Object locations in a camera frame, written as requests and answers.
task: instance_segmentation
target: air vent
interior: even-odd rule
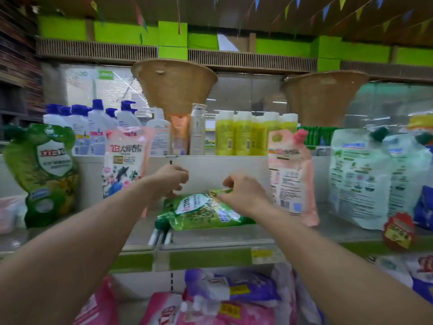
[[[157,58],[158,48],[148,45],[66,41],[39,37],[36,41],[36,54],[43,58],[129,65],[139,60]]]
[[[342,60],[340,69],[360,70],[372,79],[432,83],[433,67]]]
[[[271,54],[189,49],[188,60],[211,68],[259,70],[273,73],[317,71],[317,59],[315,58]]]

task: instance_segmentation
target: pink detergent bag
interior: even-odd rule
[[[211,307],[193,310],[191,297],[187,301],[189,305],[181,308],[180,294],[155,293],[139,325],[275,325],[272,308],[224,301],[208,302]]]
[[[104,198],[109,197],[146,173],[154,128],[118,126],[107,131],[102,187]]]
[[[118,325],[117,305],[109,277],[81,309],[72,325]]]
[[[307,226],[319,223],[313,190],[313,161],[304,140],[308,131],[269,132],[268,163],[274,204],[300,216]]]

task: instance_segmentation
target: ceiling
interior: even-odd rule
[[[137,22],[131,0],[94,0],[105,21]],[[177,21],[176,0],[136,0],[147,23]],[[96,17],[88,0],[38,0],[41,13],[56,14],[56,9],[70,17]],[[287,19],[284,10],[290,3]],[[326,19],[322,9],[330,4]],[[359,21],[356,10],[363,7]],[[297,35],[331,35],[347,40],[385,44],[433,45],[433,21],[423,34],[421,22],[433,18],[433,0],[346,0],[340,10],[339,0],[179,0],[181,22],[193,26],[223,27],[242,30],[282,32]],[[409,18],[404,13],[411,11]],[[383,23],[392,19],[384,33]]]

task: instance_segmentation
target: hand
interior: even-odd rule
[[[187,183],[189,173],[178,165],[167,164],[155,174],[147,177],[150,180],[154,199],[161,197],[173,198],[176,195],[172,191],[181,191],[181,184]]]
[[[219,194],[218,199],[243,216],[256,220],[262,214],[261,210],[272,206],[263,187],[246,174],[231,174],[223,181],[223,185],[233,188],[233,191]]]

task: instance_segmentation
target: blue pennant flag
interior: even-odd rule
[[[412,14],[414,13],[414,10],[412,9],[412,10],[409,10],[409,11],[406,11],[404,14],[403,14],[403,16],[401,17],[401,20],[403,20],[403,22],[407,22],[409,19],[410,19],[410,17],[412,16]]]
[[[378,9],[382,6],[383,0],[376,0],[378,2]]]
[[[329,6],[331,4],[328,4],[325,8],[323,8],[323,19],[322,21],[325,21],[326,15],[328,14]]]

